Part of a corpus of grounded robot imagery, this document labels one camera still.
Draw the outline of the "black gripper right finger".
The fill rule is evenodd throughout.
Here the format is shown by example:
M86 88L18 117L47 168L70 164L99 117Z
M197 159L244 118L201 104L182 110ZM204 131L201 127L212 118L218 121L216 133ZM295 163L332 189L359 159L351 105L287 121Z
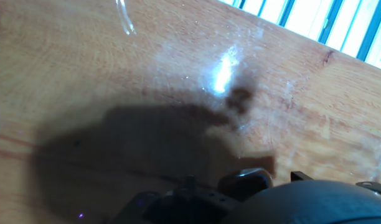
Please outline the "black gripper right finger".
M381 195L381 184L378 182L358 182L356 185Z

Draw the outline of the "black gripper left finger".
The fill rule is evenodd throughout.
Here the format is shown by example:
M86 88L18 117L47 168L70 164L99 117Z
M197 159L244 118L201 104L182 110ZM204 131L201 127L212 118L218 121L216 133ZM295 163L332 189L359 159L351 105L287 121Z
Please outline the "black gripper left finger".
M187 176L164 196L157 192L137 194L117 214L114 224L220 223L236 206L235 199L215 190L200 190L195 177Z

